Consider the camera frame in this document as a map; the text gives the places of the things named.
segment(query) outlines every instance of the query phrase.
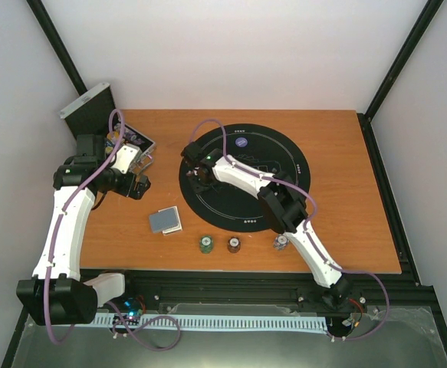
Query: round black mat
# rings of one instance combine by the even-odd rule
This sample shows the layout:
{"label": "round black mat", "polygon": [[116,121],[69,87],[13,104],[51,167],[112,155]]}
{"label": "round black mat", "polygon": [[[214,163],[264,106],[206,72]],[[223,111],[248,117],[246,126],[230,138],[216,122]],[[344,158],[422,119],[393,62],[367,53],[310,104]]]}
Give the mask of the round black mat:
{"label": "round black mat", "polygon": [[[285,135],[254,124],[225,126],[227,154],[238,161],[268,173],[285,171],[301,188],[310,188],[310,170],[300,149]],[[222,130],[214,129],[196,142],[204,154],[223,147]],[[258,200],[250,194],[226,183],[221,183],[201,194],[196,194],[186,173],[189,167],[182,161],[179,184],[184,199],[203,220],[234,232],[259,232],[268,224],[262,217]]]}

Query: black cable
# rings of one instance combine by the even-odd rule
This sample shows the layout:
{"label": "black cable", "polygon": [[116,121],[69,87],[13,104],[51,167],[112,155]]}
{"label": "black cable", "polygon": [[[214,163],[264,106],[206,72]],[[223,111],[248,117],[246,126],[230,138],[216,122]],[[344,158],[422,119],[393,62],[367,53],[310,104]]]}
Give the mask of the black cable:
{"label": "black cable", "polygon": [[99,202],[97,202],[97,203],[95,204],[95,206],[92,207],[91,211],[95,211],[96,209],[98,209],[99,206],[100,206],[100,205],[102,204],[102,202],[104,201],[104,199],[106,198],[106,196],[107,196],[107,192],[103,193],[103,194],[102,194],[102,197],[100,197],[100,199],[99,199]]}

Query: black frame post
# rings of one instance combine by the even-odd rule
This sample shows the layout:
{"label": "black frame post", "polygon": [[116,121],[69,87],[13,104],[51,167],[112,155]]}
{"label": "black frame post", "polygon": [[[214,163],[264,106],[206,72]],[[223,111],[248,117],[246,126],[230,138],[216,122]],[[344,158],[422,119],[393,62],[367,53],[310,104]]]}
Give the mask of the black frame post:
{"label": "black frame post", "polygon": [[417,44],[419,43],[419,40],[421,39],[425,30],[428,28],[429,23],[431,23],[431,20],[434,18],[436,12],[438,11],[442,3],[443,0],[428,0],[426,2],[424,9],[421,11],[421,14],[417,18],[417,21],[414,24],[414,26],[412,27],[409,36],[407,36],[404,45],[397,54],[397,57],[393,61],[392,66],[390,67],[388,73],[383,79],[380,88],[378,88],[375,97],[372,99],[370,106],[368,107],[368,110],[366,110],[366,113],[364,114],[366,120],[369,123],[374,118],[375,114],[378,112],[378,109],[382,105],[382,102],[385,100],[386,95],[389,93],[397,77],[399,76],[400,72],[406,65],[407,61],[410,58],[410,55],[416,48]]}
{"label": "black frame post", "polygon": [[53,47],[54,52],[56,52],[56,55],[60,59],[60,62],[66,70],[68,77],[70,77],[71,83],[73,83],[78,94],[84,94],[87,92],[87,87],[85,87],[84,81],[79,75],[73,60],[71,60],[70,54],[68,54],[67,48],[64,46],[58,31],[56,31],[56,27],[49,17],[48,11],[44,7],[44,4],[41,0],[27,0],[27,3],[31,7],[32,12],[38,20],[44,34],[48,38],[49,43]]}

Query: gray wall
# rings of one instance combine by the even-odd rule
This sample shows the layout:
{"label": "gray wall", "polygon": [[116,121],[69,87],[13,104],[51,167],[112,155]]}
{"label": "gray wall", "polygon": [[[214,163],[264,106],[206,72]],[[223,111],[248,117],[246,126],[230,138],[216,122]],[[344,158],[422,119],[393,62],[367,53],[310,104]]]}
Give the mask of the gray wall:
{"label": "gray wall", "polygon": [[422,282],[447,323],[447,2],[373,128]]}
{"label": "gray wall", "polygon": [[0,364],[21,310],[17,281],[46,239],[53,172],[74,150],[55,111],[74,98],[26,1],[0,2]]}
{"label": "gray wall", "polygon": [[130,109],[363,111],[426,0],[45,0]]}

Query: wood surface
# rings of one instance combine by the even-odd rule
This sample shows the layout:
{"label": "wood surface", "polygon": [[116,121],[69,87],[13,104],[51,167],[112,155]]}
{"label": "wood surface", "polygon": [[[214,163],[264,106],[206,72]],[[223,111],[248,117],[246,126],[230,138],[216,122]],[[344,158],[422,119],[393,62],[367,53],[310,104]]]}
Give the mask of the wood surface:
{"label": "wood surface", "polygon": [[[280,131],[302,150],[318,205],[315,232],[342,267],[400,273],[396,250],[354,111],[332,110],[127,110],[129,125],[156,141],[147,169],[152,187],[140,201],[110,193],[90,214],[81,253],[83,268],[204,271],[309,271],[293,245],[273,249],[275,233],[234,233],[212,226],[187,206],[179,189],[182,148],[194,126],[208,117],[224,124],[255,123]],[[208,123],[198,136],[215,129]],[[148,216],[177,205],[183,230],[153,234]],[[210,254],[199,239],[215,240]],[[237,235],[242,249],[228,252]]]}

